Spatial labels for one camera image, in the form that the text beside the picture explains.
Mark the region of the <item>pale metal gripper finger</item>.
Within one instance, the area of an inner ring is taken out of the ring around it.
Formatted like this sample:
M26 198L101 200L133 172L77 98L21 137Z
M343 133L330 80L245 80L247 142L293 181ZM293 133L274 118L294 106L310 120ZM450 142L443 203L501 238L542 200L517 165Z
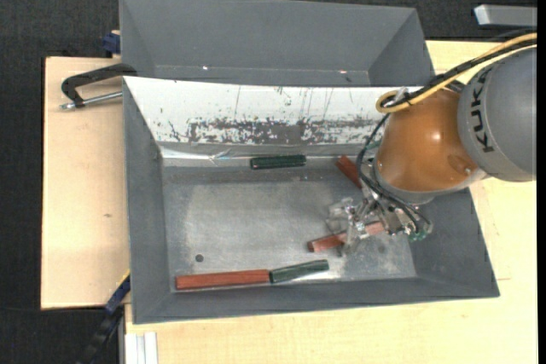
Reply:
M354 199L342 199L328 208L326 224L328 228L348 228L361 216L363 204Z
M361 243L369 237L362 222L350 222L346 229L345 241L341 248L342 254L355 252Z

